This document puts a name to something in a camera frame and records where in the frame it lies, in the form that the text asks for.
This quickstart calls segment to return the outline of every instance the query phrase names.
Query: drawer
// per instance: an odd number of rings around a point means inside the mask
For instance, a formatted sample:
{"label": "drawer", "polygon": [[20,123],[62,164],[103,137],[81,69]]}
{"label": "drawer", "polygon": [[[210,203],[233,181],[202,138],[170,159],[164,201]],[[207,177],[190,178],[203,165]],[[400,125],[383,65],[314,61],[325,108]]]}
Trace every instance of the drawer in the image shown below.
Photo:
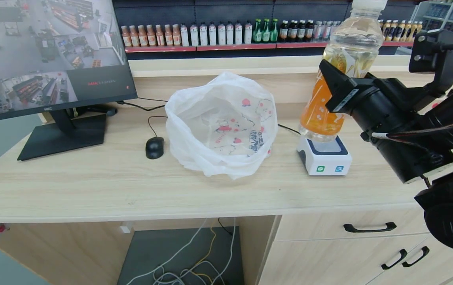
{"label": "drawer", "polygon": [[283,215],[275,240],[367,238],[427,232],[423,209],[419,207],[378,211],[335,211]]}

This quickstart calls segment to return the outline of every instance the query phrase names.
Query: robotic arm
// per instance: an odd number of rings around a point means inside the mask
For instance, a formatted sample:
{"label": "robotic arm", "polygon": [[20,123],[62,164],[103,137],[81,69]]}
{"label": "robotic arm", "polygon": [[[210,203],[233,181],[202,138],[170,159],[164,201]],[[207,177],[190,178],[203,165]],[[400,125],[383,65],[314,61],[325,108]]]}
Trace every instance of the robotic arm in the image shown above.
{"label": "robotic arm", "polygon": [[425,115],[418,111],[445,96],[453,84],[453,33],[432,30],[417,34],[409,72],[432,72],[434,81],[408,88],[395,78],[349,78],[323,60],[322,75],[332,97],[330,112],[351,115],[362,128],[360,137],[371,143],[407,184],[423,178],[428,189],[416,202],[425,211],[429,231],[453,248],[453,173],[432,181],[426,175],[453,163],[453,89],[448,98]]}

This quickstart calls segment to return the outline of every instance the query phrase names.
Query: black drawer handle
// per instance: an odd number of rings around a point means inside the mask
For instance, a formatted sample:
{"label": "black drawer handle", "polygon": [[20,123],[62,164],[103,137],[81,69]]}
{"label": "black drawer handle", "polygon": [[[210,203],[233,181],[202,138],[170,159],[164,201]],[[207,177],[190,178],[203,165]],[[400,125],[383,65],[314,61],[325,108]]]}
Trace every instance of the black drawer handle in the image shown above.
{"label": "black drawer handle", "polygon": [[423,255],[420,256],[420,258],[418,258],[415,262],[410,263],[410,264],[407,262],[402,262],[402,266],[411,267],[411,266],[415,265],[418,261],[422,260],[425,256],[427,256],[427,254],[430,252],[430,249],[428,247],[422,247],[421,251],[423,251]]}
{"label": "black drawer handle", "polygon": [[387,222],[387,223],[386,223],[386,229],[380,229],[380,230],[359,230],[359,229],[355,229],[355,227],[353,227],[353,225],[351,225],[351,224],[344,224],[344,229],[345,229],[347,232],[350,232],[350,233],[380,233],[380,232],[389,232],[389,231],[393,231],[396,227],[397,227],[397,225],[396,225],[394,222]]}
{"label": "black drawer handle", "polygon": [[388,266],[385,264],[383,264],[381,266],[381,268],[383,268],[383,270],[389,270],[390,268],[392,268],[393,266],[397,265],[397,263],[399,263],[400,261],[402,261],[402,259],[406,258],[406,256],[408,255],[408,252],[405,250],[405,249],[401,249],[399,251],[400,253],[400,258],[398,259],[398,261],[396,261],[395,263],[393,263],[392,265]]}

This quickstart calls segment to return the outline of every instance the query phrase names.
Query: computer mouse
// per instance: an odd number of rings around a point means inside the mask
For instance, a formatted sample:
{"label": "computer mouse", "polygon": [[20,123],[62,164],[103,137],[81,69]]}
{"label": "computer mouse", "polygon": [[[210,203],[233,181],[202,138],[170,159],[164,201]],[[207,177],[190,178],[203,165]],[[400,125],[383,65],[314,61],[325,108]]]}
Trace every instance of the computer mouse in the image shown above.
{"label": "computer mouse", "polygon": [[145,143],[145,156],[148,159],[160,158],[163,155],[165,139],[162,137],[152,137]]}

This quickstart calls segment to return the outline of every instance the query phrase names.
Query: white plastic bag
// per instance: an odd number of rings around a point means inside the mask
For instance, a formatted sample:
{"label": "white plastic bag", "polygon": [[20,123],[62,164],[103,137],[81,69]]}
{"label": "white plastic bag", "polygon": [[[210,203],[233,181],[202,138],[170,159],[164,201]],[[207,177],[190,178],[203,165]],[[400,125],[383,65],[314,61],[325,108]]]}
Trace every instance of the white plastic bag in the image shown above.
{"label": "white plastic bag", "polygon": [[170,152],[207,177],[252,175],[270,155],[277,134],[272,94],[231,72],[175,92],[165,110]]}

